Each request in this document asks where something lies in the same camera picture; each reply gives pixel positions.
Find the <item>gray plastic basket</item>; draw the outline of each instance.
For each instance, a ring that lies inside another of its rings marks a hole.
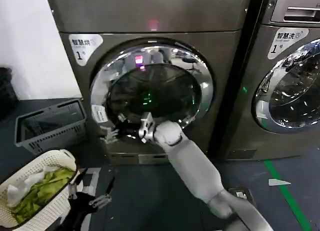
[[[73,99],[16,118],[14,144],[33,154],[63,149],[86,136],[86,114],[79,99]]]

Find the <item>washing machine door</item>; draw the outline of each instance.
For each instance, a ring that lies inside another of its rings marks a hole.
[[[184,129],[203,117],[212,102],[214,83],[208,64],[179,42],[135,40],[109,52],[101,62],[90,103],[93,119],[102,129],[134,130],[144,112],[151,112],[157,123],[170,120]],[[128,130],[123,138],[136,139]]]
[[[303,131],[320,120],[320,39],[280,60],[258,87],[253,113],[275,133]]]

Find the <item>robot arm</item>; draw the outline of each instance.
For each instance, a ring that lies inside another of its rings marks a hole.
[[[204,201],[212,213],[221,219],[237,215],[238,219],[226,231],[273,230],[249,201],[225,190],[219,171],[187,138],[179,124],[166,121],[156,126],[150,113],[146,113],[141,121],[140,138],[163,148],[173,168],[196,198]]]

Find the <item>front-load washer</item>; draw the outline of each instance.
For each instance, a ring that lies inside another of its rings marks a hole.
[[[215,156],[272,159],[319,146],[319,3],[268,0]]]
[[[113,164],[167,162],[141,115],[179,123],[207,152],[249,0],[49,0]]]

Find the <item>gray floor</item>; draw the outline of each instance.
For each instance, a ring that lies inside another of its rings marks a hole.
[[[21,101],[0,121],[0,180],[29,162],[33,155],[15,147],[15,119],[56,103],[59,99]],[[224,222],[215,218],[195,199],[170,165],[110,167],[96,144],[83,142],[70,148],[81,167],[101,167],[97,195],[105,192],[110,169],[116,169],[113,202],[91,218],[90,231],[213,231]],[[320,152],[306,150],[305,155],[272,161],[298,206],[314,230],[320,227]],[[272,178],[262,161],[215,162],[226,188],[243,186],[251,190],[257,208],[275,231],[300,231],[302,228],[277,187],[269,187]]]

